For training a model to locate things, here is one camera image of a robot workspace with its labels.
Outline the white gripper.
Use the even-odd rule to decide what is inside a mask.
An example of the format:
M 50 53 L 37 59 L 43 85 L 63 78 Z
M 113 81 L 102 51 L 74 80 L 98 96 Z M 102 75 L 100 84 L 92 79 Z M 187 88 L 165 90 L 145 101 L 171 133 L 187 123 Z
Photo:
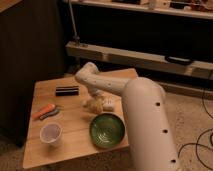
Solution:
M 103 96 L 103 92 L 94 87 L 87 88 L 91 99 L 85 102 L 85 107 L 92 113 L 100 114 L 103 112 L 103 103 L 101 99 L 95 99 Z

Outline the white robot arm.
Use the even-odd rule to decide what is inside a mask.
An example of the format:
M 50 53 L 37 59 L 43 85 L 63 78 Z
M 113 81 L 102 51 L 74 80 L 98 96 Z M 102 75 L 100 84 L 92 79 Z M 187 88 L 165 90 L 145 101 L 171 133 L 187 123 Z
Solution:
M 166 116 L 165 91 L 146 77 L 101 75 L 86 63 L 75 75 L 80 84 L 121 97 L 135 171 L 182 171 Z

